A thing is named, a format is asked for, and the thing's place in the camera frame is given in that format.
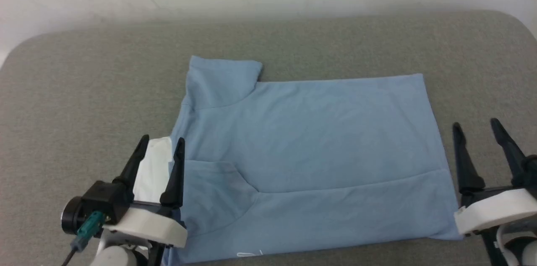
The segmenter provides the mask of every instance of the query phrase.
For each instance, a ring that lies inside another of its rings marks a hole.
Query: gray upholstered surface
[[[422,72],[450,166],[451,123],[464,127],[489,185],[509,182],[488,126],[499,117],[537,151],[537,42],[497,12],[229,25],[138,25],[43,35],[0,70],[0,263],[59,265],[71,236],[60,212],[112,179],[144,133],[167,136],[188,59],[254,59],[264,81]],[[72,265],[87,265],[95,243]],[[485,266],[483,245],[411,240],[210,265]]]

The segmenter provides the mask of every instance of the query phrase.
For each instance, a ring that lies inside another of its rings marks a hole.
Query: folded shirt
[[[166,264],[461,238],[421,74],[258,82],[260,72],[190,60],[171,134],[172,150],[186,140],[188,240]]]

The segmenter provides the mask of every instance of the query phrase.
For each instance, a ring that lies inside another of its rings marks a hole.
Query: shirt sleeve
[[[182,102],[195,110],[232,105],[255,88],[262,65],[256,61],[190,59],[186,96]]]

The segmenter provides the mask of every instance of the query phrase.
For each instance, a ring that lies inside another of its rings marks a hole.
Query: black cable
[[[69,264],[69,261],[73,258],[73,255],[75,255],[76,249],[71,249],[71,252],[67,255],[67,258],[65,258],[65,261],[63,261],[62,266],[67,266]]]

